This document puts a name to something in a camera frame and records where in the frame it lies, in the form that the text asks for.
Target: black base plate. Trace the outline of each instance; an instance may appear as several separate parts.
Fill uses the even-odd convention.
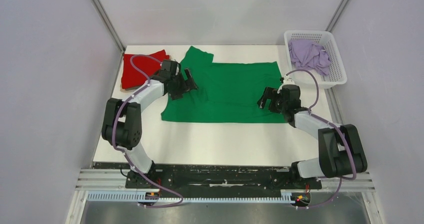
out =
[[[127,164],[95,163],[94,168],[124,168]],[[289,167],[154,164],[147,176],[186,198],[281,197],[281,189],[321,189],[315,178],[292,181]],[[126,188],[156,188],[130,171]],[[161,197],[175,197],[161,191]]]

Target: metal post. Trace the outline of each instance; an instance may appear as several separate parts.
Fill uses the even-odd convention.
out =
[[[350,0],[341,0],[325,31],[332,32]]]
[[[81,222],[87,196],[88,191],[85,190],[76,190],[73,193],[65,224],[79,224]]]
[[[106,11],[104,10],[100,0],[91,0],[94,7],[97,10],[98,15],[100,16],[101,20],[103,21],[104,25],[106,26],[107,30],[111,34],[113,40],[115,41],[116,46],[118,49],[123,53],[125,51],[125,46],[123,45],[121,39],[119,38],[115,28],[112,25],[112,22],[110,21],[108,15],[106,14]]]

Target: cable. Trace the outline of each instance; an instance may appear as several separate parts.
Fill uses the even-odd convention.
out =
[[[178,193],[178,192],[176,192],[176,191],[173,191],[173,190],[171,190],[171,189],[168,189],[168,188],[166,188],[166,187],[164,187],[164,186],[161,186],[161,185],[159,185],[159,184],[157,184],[157,183],[155,183],[154,181],[152,181],[152,180],[150,180],[142,171],[140,171],[135,165],[134,165],[134,163],[131,161],[131,159],[129,158],[129,156],[125,153],[125,150],[123,149],[123,148],[119,148],[116,144],[116,131],[117,131],[117,124],[118,124],[118,117],[119,116],[121,116],[121,113],[122,113],[122,110],[124,109],[124,106],[130,101],[130,100],[132,100],[133,99],[133,97],[134,96],[136,96],[137,94],[139,94],[141,91],[143,91],[144,89],[146,89],[148,86],[150,86],[150,77],[144,72],[144,71],[142,71],[141,69],[139,69],[139,68],[137,68],[137,66],[135,66],[134,65],[134,63],[133,63],[133,59],[135,58],[135,57],[147,57],[147,58],[150,58],[150,59],[152,59],[152,60],[155,60],[155,61],[157,61],[158,63],[161,63],[158,59],[156,59],[156,58],[154,58],[154,57],[152,57],[152,56],[149,56],[149,55],[133,55],[133,56],[131,56],[131,58],[130,58],[130,63],[131,63],[131,65],[132,65],[132,67],[134,67],[134,69],[136,69],[137,71],[139,71],[141,74],[143,74],[146,78],[147,78],[147,80],[146,80],[146,82],[144,83],[144,85],[139,89],[139,90],[137,90],[137,91],[135,91],[132,95],[130,95],[122,104],[121,104],[121,106],[120,106],[120,108],[118,109],[118,112],[116,113],[116,118],[115,118],[115,120],[114,120],[114,125],[113,125],[113,127],[112,127],[112,146],[113,146],[113,148],[115,149],[115,150],[117,150],[117,151],[120,151],[120,152],[122,152],[123,153],[123,155],[124,155],[124,157],[125,157],[125,159],[128,161],[128,163],[129,163],[129,166],[130,166],[130,169],[132,169],[133,171],[136,171],[139,175],[141,175],[148,183],[150,183],[150,184],[152,184],[152,185],[154,185],[154,186],[156,186],[157,188],[159,188],[159,189],[162,189],[162,190],[165,190],[165,191],[167,191],[167,192],[169,192],[169,193],[172,193],[172,194],[174,194],[174,195],[176,195],[176,196],[178,196],[179,198],[181,198],[181,200],[179,200],[178,202],[175,202],[175,203],[171,203],[171,204],[166,204],[166,205],[155,205],[155,206],[145,206],[145,208],[164,208],[164,207],[172,207],[172,206],[177,206],[177,205],[179,205],[179,204],[181,204],[182,202],[183,202],[183,200],[184,200],[184,197],[180,194],[180,193]]]
[[[286,76],[289,75],[289,74],[292,74],[294,72],[298,72],[298,71],[307,72],[312,77],[313,81],[315,82],[316,96],[317,97],[315,98],[314,103],[307,110],[308,113],[309,113],[309,115],[312,116],[313,118],[319,120],[319,121],[322,121],[322,122],[328,124],[329,126],[333,127],[336,130],[337,134],[341,138],[341,141],[343,142],[343,146],[345,146],[344,148],[346,150],[347,157],[349,158],[350,166],[352,168],[352,177],[345,177],[345,176],[339,177],[340,178],[340,182],[338,184],[338,187],[337,187],[336,191],[334,192],[334,194],[328,200],[326,200],[326,201],[324,201],[324,202],[322,202],[320,204],[316,204],[316,205],[311,205],[311,206],[306,206],[306,207],[302,207],[302,206],[297,206],[296,207],[296,209],[310,209],[310,208],[320,207],[320,206],[323,206],[325,204],[328,204],[328,203],[332,202],[334,200],[334,198],[337,196],[337,194],[339,193],[339,191],[340,191],[340,188],[341,188],[341,185],[342,185],[341,183],[342,183],[343,179],[346,179],[346,180],[355,180],[356,179],[356,176],[357,176],[356,175],[357,174],[356,173],[357,171],[356,171],[355,163],[354,163],[354,160],[353,160],[354,158],[353,158],[352,153],[350,151],[351,149],[349,148],[348,142],[346,141],[346,139],[343,136],[343,133],[340,131],[340,129],[334,123],[332,123],[332,122],[330,122],[330,121],[328,121],[328,120],[326,120],[326,119],[324,119],[322,117],[319,117],[319,116],[317,116],[315,114],[312,114],[312,110],[311,109],[312,109],[312,107],[314,107],[318,103],[318,98],[319,98],[319,94],[320,94],[320,89],[318,87],[318,81],[315,78],[315,76],[310,71],[303,70],[303,69],[292,70],[292,71],[288,72],[286,74]]]
[[[299,199],[300,202],[302,202],[303,204],[309,205],[309,202],[303,201],[301,199]]]
[[[128,177],[127,175],[125,175],[125,174],[122,172],[122,167],[121,167],[119,170],[120,170],[120,172],[121,172],[121,173],[120,173],[121,175],[123,175],[123,176],[125,176],[125,177]]]

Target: white plastic basket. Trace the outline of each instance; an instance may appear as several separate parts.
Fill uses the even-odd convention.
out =
[[[329,68],[330,74],[328,76],[322,76],[318,74],[315,70],[311,72],[316,77],[318,81],[318,86],[323,89],[328,89],[333,87],[334,85],[342,85],[346,83],[348,77],[346,76],[345,67],[343,66],[343,61],[341,60],[341,56],[339,53],[339,49],[337,48],[336,41],[332,33],[327,31],[311,31],[311,30],[289,30],[284,33],[284,41],[285,41],[285,50],[287,53],[288,60],[288,69],[291,71],[296,69],[294,65],[292,65],[290,59],[290,52],[288,48],[288,44],[290,40],[312,40],[317,42],[319,45],[324,46],[324,49],[327,51],[331,65]],[[299,85],[306,86],[314,86],[315,83],[313,79],[305,72],[295,72],[290,74],[290,77]]]

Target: red cloth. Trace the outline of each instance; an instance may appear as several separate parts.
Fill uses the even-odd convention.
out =
[[[121,84],[122,84],[122,88],[123,89],[129,89],[129,88],[134,88],[134,87],[138,87],[144,84],[144,82],[147,80],[146,77],[138,72],[136,69],[134,69],[134,67],[131,65],[129,59],[132,57],[133,55],[123,55],[123,73],[122,73],[122,78],[121,78]],[[163,60],[169,60],[170,56],[167,55],[167,53],[165,52],[165,50],[161,50],[159,52],[156,52],[154,54],[151,54],[150,56],[158,59],[159,61],[163,61]],[[153,75],[156,71],[158,71],[159,69],[161,69],[161,65],[150,59],[147,57],[134,57],[133,59],[134,65],[137,66],[137,68],[141,69],[142,71],[144,71],[148,76]]]

